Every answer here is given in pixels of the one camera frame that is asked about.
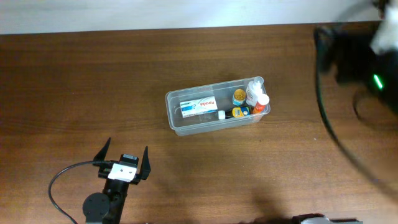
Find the plastic container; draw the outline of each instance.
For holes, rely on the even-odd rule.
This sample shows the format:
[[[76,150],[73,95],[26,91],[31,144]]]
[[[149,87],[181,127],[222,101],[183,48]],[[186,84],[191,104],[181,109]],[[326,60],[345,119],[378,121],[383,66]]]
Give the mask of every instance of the plastic container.
[[[228,111],[236,107],[232,102],[234,92],[237,89],[245,90],[249,82],[253,80],[254,78],[247,78],[168,92],[166,94],[166,109],[170,127],[177,135],[185,136],[259,122],[265,114],[271,111],[270,104],[261,113],[223,120],[218,119],[217,112],[182,118],[180,108],[180,102],[214,96],[218,110]],[[261,88],[267,94],[264,85],[261,85]]]

